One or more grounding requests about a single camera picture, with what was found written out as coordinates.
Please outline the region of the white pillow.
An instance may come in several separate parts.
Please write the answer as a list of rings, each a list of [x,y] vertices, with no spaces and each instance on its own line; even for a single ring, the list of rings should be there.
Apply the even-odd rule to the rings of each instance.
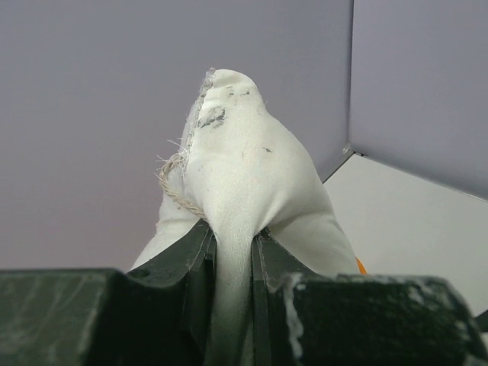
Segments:
[[[205,364],[252,364],[251,250],[263,229],[320,275],[359,271],[351,243],[310,154],[270,115],[256,84],[212,69],[188,115],[178,164],[162,173],[156,234],[136,265],[205,219],[217,240],[217,274]]]

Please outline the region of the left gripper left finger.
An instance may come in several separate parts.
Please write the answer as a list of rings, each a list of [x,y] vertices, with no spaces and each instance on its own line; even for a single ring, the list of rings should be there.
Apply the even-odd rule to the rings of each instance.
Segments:
[[[216,242],[204,221],[141,266],[4,270],[3,365],[201,365]]]

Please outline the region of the orange patterned pillowcase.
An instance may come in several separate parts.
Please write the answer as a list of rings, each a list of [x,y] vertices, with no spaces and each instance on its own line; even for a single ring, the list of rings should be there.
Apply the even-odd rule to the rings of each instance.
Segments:
[[[356,263],[358,265],[358,269],[359,269],[360,273],[362,275],[366,275],[368,272],[367,272],[366,268],[364,267],[363,263],[361,262],[361,260],[359,258],[356,258]]]

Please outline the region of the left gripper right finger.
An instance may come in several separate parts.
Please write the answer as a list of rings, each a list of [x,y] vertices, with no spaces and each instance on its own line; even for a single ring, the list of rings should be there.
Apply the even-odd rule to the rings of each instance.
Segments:
[[[257,365],[485,365],[462,296],[444,279],[311,271],[268,231],[252,241]]]

